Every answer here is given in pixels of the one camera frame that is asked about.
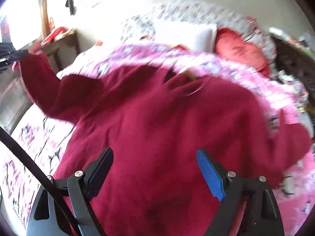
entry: floral blanket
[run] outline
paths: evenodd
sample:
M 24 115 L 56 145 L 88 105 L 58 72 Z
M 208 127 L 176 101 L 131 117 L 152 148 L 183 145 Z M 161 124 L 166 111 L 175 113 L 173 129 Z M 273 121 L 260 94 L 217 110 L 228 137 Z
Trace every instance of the floral blanket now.
M 80 54 L 75 62 L 59 73 L 58 77 L 80 74 L 97 78 L 124 66 L 161 66 L 179 73 L 188 69 L 196 77 L 213 75 L 232 81 L 250 90 L 259 100 L 266 123 L 270 126 L 270 137 L 278 127 L 280 109 L 285 113 L 286 123 L 299 123 L 298 110 L 294 105 L 291 86 L 271 81 L 251 67 L 225 61 L 215 54 L 191 53 L 166 45 L 123 45 L 110 55 L 103 47 L 94 47 Z M 67 143 L 74 130 L 71 123 L 47 118 L 33 105 L 24 115 L 12 137 L 35 160 L 46 175 L 52 175 L 59 165 Z M 9 200 L 27 227 L 33 201 L 39 188 L 38 181 L 5 147 L 2 184 L 4 195 Z M 282 215 L 286 235 L 294 235 L 305 221 L 315 203 L 315 163 L 312 152 L 292 166 L 284 174 L 284 181 L 274 190 Z

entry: blue textured pad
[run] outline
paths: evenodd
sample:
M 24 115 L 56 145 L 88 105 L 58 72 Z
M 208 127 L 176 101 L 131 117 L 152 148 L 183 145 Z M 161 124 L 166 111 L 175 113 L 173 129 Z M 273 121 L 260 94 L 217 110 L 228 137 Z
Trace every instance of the blue textured pad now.
M 201 149 L 197 151 L 196 159 L 212 195 L 222 202 L 225 199 L 226 194 L 223 189 L 223 181 L 221 177 Z

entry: red cushion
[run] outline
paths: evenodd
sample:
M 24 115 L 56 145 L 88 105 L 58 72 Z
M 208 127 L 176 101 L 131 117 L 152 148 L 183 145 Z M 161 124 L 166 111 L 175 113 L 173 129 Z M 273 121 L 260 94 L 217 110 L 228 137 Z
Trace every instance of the red cushion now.
M 252 66 L 257 71 L 268 67 L 268 60 L 260 48 L 245 42 L 241 36 L 228 28 L 218 31 L 215 53 L 228 60 Z

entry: metal screw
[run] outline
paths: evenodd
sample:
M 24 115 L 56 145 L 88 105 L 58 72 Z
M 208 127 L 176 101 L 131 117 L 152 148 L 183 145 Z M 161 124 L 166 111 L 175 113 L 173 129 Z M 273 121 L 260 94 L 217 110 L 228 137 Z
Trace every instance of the metal screw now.
M 75 175 L 76 177 L 80 177 L 80 176 L 83 175 L 83 171 L 79 170 L 79 171 L 75 172 L 74 175 Z
M 229 172 L 227 173 L 227 175 L 228 175 L 229 177 L 236 177 L 236 173 L 235 173 L 234 171 L 229 171 Z
M 259 177 L 259 180 L 262 181 L 262 182 L 266 182 L 267 181 L 267 178 L 265 176 L 260 176 Z

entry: red cloth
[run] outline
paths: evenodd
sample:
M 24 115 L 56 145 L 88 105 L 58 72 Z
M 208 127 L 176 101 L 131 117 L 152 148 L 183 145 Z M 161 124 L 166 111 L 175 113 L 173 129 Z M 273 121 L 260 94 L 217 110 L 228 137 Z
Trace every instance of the red cloth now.
M 215 53 L 228 60 L 251 66 L 257 71 L 268 68 L 268 60 L 261 49 L 252 43 L 245 42 L 240 35 L 228 28 L 218 31 Z
M 254 95 L 220 78 L 191 81 L 141 66 L 59 80 L 44 55 L 21 59 L 20 70 L 46 115 L 77 124 L 55 178 L 84 169 L 105 147 L 114 150 L 91 202 L 109 236 L 203 235 L 219 201 L 197 166 L 199 148 L 227 170 L 265 175 L 276 186 L 311 145 L 303 126 L 282 118 L 272 141 Z

